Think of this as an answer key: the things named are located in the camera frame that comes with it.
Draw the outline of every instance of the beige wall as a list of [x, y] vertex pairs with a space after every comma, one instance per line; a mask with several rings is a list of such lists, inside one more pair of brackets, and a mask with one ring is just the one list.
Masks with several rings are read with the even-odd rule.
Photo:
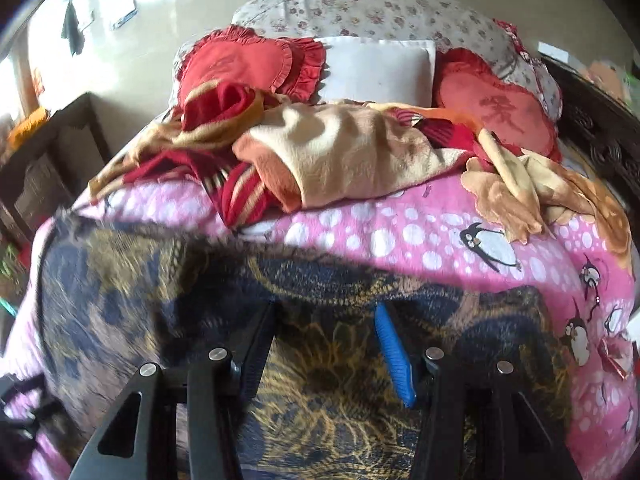
[[[84, 0], [96, 20], [85, 30], [84, 53], [71, 58], [60, 39], [65, 0], [48, 0], [30, 31], [31, 66], [46, 88], [43, 103], [63, 106], [84, 90], [100, 96], [97, 110], [112, 150], [166, 107], [178, 46], [194, 35], [224, 27], [247, 0], [137, 0], [138, 14], [112, 31], [104, 0]], [[606, 58], [628, 64], [630, 41], [601, 0], [459, 0], [484, 14], [518, 25], [528, 46], [545, 41], [583, 62]]]

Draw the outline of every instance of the metal bolt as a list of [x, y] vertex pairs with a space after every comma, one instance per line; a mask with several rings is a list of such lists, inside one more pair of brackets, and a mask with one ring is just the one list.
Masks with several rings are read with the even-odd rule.
[[437, 361], [438, 359], [442, 359], [444, 357], [442, 348], [438, 348], [437, 346], [431, 346], [427, 348], [424, 354], [428, 359], [431, 359], [432, 361]]
[[155, 364], [147, 363], [146, 365], [142, 365], [140, 367], [140, 375], [142, 375], [143, 377], [149, 377], [155, 374], [156, 370], [158, 370], [158, 367]]
[[503, 375], [509, 375], [513, 372], [513, 365], [508, 361], [498, 361], [497, 368]]
[[222, 361], [228, 352], [224, 348], [214, 348], [209, 352], [209, 359], [212, 361]]

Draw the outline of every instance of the blue gripper pad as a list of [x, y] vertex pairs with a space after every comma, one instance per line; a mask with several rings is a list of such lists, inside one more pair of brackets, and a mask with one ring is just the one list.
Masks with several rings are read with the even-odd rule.
[[384, 303], [376, 306], [375, 323], [382, 355], [385, 357], [396, 393], [406, 407], [412, 408], [416, 395], [411, 362]]

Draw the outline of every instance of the sunflower pattern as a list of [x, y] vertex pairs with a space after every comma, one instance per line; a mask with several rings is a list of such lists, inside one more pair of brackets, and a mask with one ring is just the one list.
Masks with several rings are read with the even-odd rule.
[[[478, 367], [512, 361], [554, 418], [570, 415], [561, 347], [529, 286], [465, 292], [290, 246], [62, 213], [37, 287], [47, 381], [70, 419], [48, 430], [71, 462], [138, 366], [203, 358], [266, 301], [278, 305], [278, 330], [238, 423], [245, 478], [408, 476], [420, 414], [404, 409], [386, 371], [373, 325], [379, 301], [396, 302], [425, 346]], [[474, 428], [465, 434], [470, 471]], [[177, 442], [186, 474], [184, 410]]]

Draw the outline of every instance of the penguin print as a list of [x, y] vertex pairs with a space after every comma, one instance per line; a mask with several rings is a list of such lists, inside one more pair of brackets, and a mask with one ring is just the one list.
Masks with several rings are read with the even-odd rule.
[[589, 312], [589, 319], [587, 322], [590, 322], [593, 318], [593, 311], [600, 304], [600, 294], [598, 293], [598, 285], [600, 284], [600, 271], [598, 267], [591, 263], [589, 257], [585, 254], [585, 258], [587, 258], [587, 262], [582, 266], [580, 270], [580, 280], [584, 284], [584, 299], [586, 301], [589, 290], [592, 288], [595, 291], [595, 298], [593, 299], [593, 307], [591, 307], [591, 311]]
[[468, 228], [460, 231], [460, 240], [473, 253], [477, 254], [484, 263], [495, 272], [500, 272], [496, 263], [520, 270], [522, 266], [516, 259], [513, 247], [507, 241], [502, 231], [491, 231], [480, 227], [480, 222], [474, 222]]
[[584, 366], [591, 355], [589, 339], [587, 338], [587, 325], [580, 317], [580, 311], [578, 311], [578, 305], [575, 300], [574, 305], [575, 316], [567, 321], [564, 327], [564, 335], [560, 338], [560, 342], [571, 351], [578, 366]]
[[622, 426], [622, 429], [625, 430], [625, 433], [628, 433], [629, 431], [631, 431], [633, 424], [634, 424], [634, 408], [631, 405], [631, 400], [629, 400], [629, 412], [626, 416], [626, 421]]
[[616, 304], [613, 307], [613, 310], [607, 316], [607, 319], [604, 321], [604, 328], [607, 330], [609, 335], [615, 334], [619, 327], [620, 321], [622, 320], [622, 309]]

